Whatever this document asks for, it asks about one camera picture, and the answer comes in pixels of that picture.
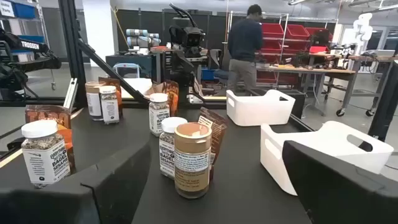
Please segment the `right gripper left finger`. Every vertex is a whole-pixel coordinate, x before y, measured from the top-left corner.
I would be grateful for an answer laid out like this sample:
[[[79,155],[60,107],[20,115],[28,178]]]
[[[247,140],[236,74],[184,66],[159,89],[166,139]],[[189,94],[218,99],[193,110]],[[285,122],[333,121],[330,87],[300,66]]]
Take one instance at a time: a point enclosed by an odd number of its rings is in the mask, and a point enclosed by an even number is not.
[[[148,140],[78,141],[77,172],[35,188],[22,156],[1,168],[1,223],[131,223],[151,162]]]

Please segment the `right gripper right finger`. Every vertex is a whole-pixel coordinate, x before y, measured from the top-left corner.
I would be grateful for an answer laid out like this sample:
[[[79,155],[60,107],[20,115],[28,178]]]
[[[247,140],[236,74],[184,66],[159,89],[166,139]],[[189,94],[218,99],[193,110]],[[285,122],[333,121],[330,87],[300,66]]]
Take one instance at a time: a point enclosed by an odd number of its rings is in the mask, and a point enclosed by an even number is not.
[[[397,182],[295,141],[282,159],[312,223],[397,224]]]

